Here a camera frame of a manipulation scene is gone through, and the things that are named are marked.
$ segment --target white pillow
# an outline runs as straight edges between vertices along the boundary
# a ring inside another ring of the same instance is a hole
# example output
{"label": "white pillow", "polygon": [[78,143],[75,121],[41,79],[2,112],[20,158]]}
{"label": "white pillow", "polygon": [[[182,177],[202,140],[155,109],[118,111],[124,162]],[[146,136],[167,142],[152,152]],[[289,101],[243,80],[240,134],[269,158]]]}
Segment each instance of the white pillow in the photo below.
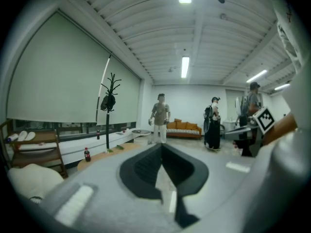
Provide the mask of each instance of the white pillow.
{"label": "white pillow", "polygon": [[64,181],[55,170],[36,164],[29,164],[24,168],[11,168],[8,178],[16,192],[28,199],[34,196],[44,198]]}

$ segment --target coat rack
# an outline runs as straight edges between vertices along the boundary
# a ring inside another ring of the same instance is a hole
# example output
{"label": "coat rack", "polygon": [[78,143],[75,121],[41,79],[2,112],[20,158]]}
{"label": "coat rack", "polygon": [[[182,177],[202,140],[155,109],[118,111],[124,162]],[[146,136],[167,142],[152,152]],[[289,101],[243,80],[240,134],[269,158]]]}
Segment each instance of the coat rack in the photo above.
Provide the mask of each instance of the coat rack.
{"label": "coat rack", "polygon": [[109,148],[109,112],[114,111],[114,110],[112,109],[112,107],[113,107],[113,106],[115,105],[115,103],[116,103],[116,100],[115,100],[114,95],[117,95],[117,93],[114,94],[113,91],[114,91],[118,86],[120,86],[120,84],[119,84],[119,85],[117,85],[116,87],[114,87],[114,84],[115,84],[115,82],[121,81],[121,80],[115,80],[115,74],[112,75],[112,73],[111,73],[111,79],[110,79],[110,78],[108,78],[108,79],[109,79],[110,82],[111,82],[111,84],[110,84],[110,89],[108,89],[107,86],[101,84],[102,86],[104,86],[104,87],[107,89],[107,92],[106,92],[107,95],[105,96],[105,98],[104,98],[104,100],[103,100],[103,102],[105,102],[105,99],[106,99],[107,103],[106,103],[106,106],[104,106],[103,109],[102,109],[102,106],[101,106],[101,109],[102,109],[103,111],[107,111],[107,116],[106,116],[106,145],[107,145],[107,152],[112,152],[112,150],[110,150],[110,148]]}

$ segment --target gray shirt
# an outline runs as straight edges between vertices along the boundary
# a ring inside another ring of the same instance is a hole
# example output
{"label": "gray shirt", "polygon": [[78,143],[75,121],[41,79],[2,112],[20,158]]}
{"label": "gray shirt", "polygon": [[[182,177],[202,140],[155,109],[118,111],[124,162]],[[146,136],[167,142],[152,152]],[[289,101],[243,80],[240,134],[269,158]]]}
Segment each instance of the gray shirt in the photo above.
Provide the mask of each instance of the gray shirt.
{"label": "gray shirt", "polygon": [[254,103],[254,104],[255,104],[255,107],[256,107],[257,109],[260,109],[260,107],[259,107],[259,101],[258,101],[258,98],[257,98],[257,94],[250,91],[250,92],[247,94],[247,115],[249,114],[249,106],[251,105],[251,103]]}
{"label": "gray shirt", "polygon": [[167,103],[156,103],[152,112],[155,113],[155,125],[162,126],[164,125],[166,113],[170,112],[170,107]]}
{"label": "gray shirt", "polygon": [[257,109],[260,108],[257,94],[250,91],[247,94],[246,102],[243,102],[241,116],[249,116],[249,106],[251,105],[251,103],[254,103]]}

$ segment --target roller blind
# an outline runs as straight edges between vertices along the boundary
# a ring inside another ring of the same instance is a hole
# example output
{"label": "roller blind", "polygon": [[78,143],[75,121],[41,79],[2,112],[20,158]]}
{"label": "roller blind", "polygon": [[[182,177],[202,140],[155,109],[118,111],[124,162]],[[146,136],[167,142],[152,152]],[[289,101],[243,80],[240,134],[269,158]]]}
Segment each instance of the roller blind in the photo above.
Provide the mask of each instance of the roller blind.
{"label": "roller blind", "polygon": [[96,122],[99,84],[109,53],[59,13],[23,52],[13,75],[8,118]]}
{"label": "roller blind", "polygon": [[244,92],[226,89],[225,93],[227,98],[227,120],[235,121],[238,117],[238,114],[235,110],[235,99],[239,97],[241,102],[242,97],[244,96]]}
{"label": "roller blind", "polygon": [[[136,122],[140,79],[115,57],[111,57],[104,77],[103,84],[108,88],[110,88],[110,81],[108,80],[108,78],[111,78],[110,73],[115,74],[116,80],[122,79],[122,81],[116,83],[116,85],[120,84],[120,86],[114,91],[114,93],[117,93],[115,96],[116,104],[113,107],[114,111],[110,113],[109,124]],[[106,96],[105,93],[106,88],[103,87],[98,108],[98,125],[106,124],[106,111],[100,110],[100,105]]]}

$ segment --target orange sofa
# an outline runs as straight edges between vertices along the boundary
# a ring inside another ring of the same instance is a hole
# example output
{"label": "orange sofa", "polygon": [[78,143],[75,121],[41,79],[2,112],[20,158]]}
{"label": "orange sofa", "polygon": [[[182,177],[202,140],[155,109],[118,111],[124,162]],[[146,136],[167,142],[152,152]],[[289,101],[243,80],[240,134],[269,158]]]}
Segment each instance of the orange sofa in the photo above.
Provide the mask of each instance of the orange sofa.
{"label": "orange sofa", "polygon": [[166,136],[201,138],[202,129],[197,124],[175,119],[167,125]]}

